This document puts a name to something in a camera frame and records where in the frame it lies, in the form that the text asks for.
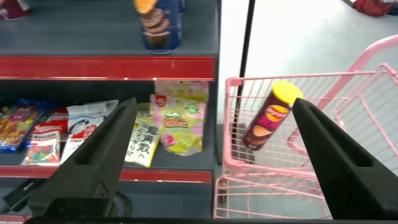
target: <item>wire basket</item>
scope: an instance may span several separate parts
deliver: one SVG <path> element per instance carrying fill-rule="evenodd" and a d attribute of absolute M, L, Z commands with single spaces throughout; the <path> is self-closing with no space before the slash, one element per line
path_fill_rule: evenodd
<path fill-rule="evenodd" d="M 268 171 L 315 176 L 292 114 L 260 151 L 247 149 L 241 141 L 271 92 L 272 84 L 279 80 L 294 83 L 306 100 L 317 105 L 373 156 L 398 173 L 398 78 L 388 65 L 371 72 L 230 78 L 224 131 L 226 169 L 238 173 Z M 243 91 L 238 96 L 240 86 Z"/>
<path fill-rule="evenodd" d="M 287 174 L 223 175 L 215 218 L 331 218 L 318 181 Z"/>
<path fill-rule="evenodd" d="M 213 216 L 331 218 L 292 114 L 260 151 L 242 143 L 272 84 L 280 80 L 299 87 L 306 100 L 397 175 L 397 72 L 386 64 L 359 72 L 374 54 L 394 45 L 398 35 L 372 44 L 347 72 L 227 79 L 224 174 L 216 182 Z"/>

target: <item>blue snack can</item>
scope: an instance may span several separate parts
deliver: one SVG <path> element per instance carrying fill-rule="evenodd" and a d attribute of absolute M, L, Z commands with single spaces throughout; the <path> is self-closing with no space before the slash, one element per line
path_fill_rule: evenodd
<path fill-rule="evenodd" d="M 144 47 L 166 54 L 181 44 L 180 7 L 176 0 L 134 0 L 140 14 Z"/>
<path fill-rule="evenodd" d="M 183 13 L 185 10 L 185 0 L 177 0 L 178 6 L 180 8 L 180 13 Z"/>

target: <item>black pole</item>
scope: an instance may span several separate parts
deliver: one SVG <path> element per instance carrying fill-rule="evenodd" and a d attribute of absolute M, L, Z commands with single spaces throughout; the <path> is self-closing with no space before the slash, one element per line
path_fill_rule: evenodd
<path fill-rule="evenodd" d="M 253 23 L 253 14 L 254 14 L 254 6 L 256 5 L 256 0 L 249 1 L 249 9 L 248 9 L 248 18 L 246 19 L 246 28 L 244 31 L 244 42 L 243 42 L 243 51 L 242 51 L 242 59 L 241 59 L 241 70 L 239 73 L 239 77 L 243 78 L 246 73 L 246 64 L 248 62 L 248 52 L 249 52 L 249 44 L 250 44 L 250 36 L 251 36 L 251 27 Z"/>
<path fill-rule="evenodd" d="M 241 69 L 239 71 L 239 77 L 244 78 L 246 73 L 246 64 L 248 62 L 248 52 L 249 52 L 249 45 L 250 45 L 250 36 L 251 36 L 251 27 L 253 23 L 253 14 L 254 14 L 254 6 L 256 5 L 256 0 L 249 1 L 249 8 L 248 8 L 248 18 L 246 20 L 246 28 L 244 31 L 244 42 L 243 42 L 243 51 L 242 51 L 242 59 L 241 59 Z M 243 91 L 243 86 L 238 87 L 238 94 L 237 96 L 241 96 Z M 236 139 L 236 130 L 238 127 L 238 109 L 241 107 L 241 98 L 236 99 L 236 107 L 235 107 L 235 115 L 234 115 L 234 123 L 233 123 L 233 130 L 232 130 L 232 138 Z"/>

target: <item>gray shelf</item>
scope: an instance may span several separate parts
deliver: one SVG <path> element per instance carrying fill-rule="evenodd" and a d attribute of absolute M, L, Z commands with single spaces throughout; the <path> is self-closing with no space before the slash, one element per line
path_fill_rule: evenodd
<path fill-rule="evenodd" d="M 1 178 L 0 197 L 11 192 L 25 179 Z M 159 182 L 120 182 L 119 191 L 132 203 L 132 217 L 135 218 L 211 218 L 211 184 L 194 183 L 159 183 Z M 116 199 L 119 211 L 123 204 Z M 26 207 L 20 212 L 9 215 L 31 216 Z"/>
<path fill-rule="evenodd" d="M 0 55 L 150 56 L 131 0 L 27 0 L 32 13 L 0 22 Z M 218 1 L 187 0 L 171 56 L 215 57 Z"/>
<path fill-rule="evenodd" d="M 168 152 L 159 144 L 152 161 L 153 169 L 185 169 L 185 170 L 213 170 L 215 164 L 215 125 L 216 114 L 210 108 L 205 123 L 203 150 L 191 156 L 180 156 Z M 124 167 L 142 167 L 138 164 L 125 162 Z"/>
<path fill-rule="evenodd" d="M 59 101 L 64 105 L 80 105 L 86 102 L 119 99 L 120 102 L 135 96 L 137 101 L 148 102 L 154 92 L 152 82 L 126 81 L 43 81 L 43 80 L 3 80 L 0 83 L 3 102 L 10 105 L 18 98 Z M 216 93 L 217 83 L 210 83 L 210 96 Z M 192 156 L 180 156 L 166 151 L 159 144 L 152 161 L 153 169 L 183 169 L 183 170 L 213 170 L 215 164 L 215 128 L 216 128 L 216 98 L 210 97 L 208 102 L 206 123 L 203 136 L 203 150 Z M 0 165 L 21 164 L 26 150 L 17 153 L 0 153 Z M 125 167 L 142 167 L 138 164 L 125 162 Z"/>

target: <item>pink metal handle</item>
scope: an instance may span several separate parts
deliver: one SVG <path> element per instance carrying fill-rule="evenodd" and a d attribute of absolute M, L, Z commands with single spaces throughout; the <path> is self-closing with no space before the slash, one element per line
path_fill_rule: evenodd
<path fill-rule="evenodd" d="M 347 72 L 357 72 L 360 71 L 372 58 L 374 55 L 380 51 L 398 45 L 398 35 L 392 35 L 384 39 L 378 40 L 372 45 L 370 45 L 362 54 L 355 60 L 355 62 L 350 66 Z"/>
<path fill-rule="evenodd" d="M 398 35 L 392 35 L 390 37 L 386 37 L 384 39 L 378 40 L 372 45 L 370 45 L 350 66 L 347 72 L 357 72 L 360 71 L 378 52 L 388 48 L 398 45 Z M 323 110 L 325 106 L 331 101 L 332 98 L 336 96 L 336 94 L 342 90 L 346 84 L 354 77 L 354 75 L 345 75 L 342 76 L 336 84 L 329 90 L 329 92 L 324 96 L 319 104 L 317 105 L 319 109 Z M 293 133 L 287 139 L 287 144 L 289 147 L 293 149 L 297 149 L 302 151 L 302 148 L 298 146 L 294 141 L 299 135 L 299 130 L 293 131 Z"/>

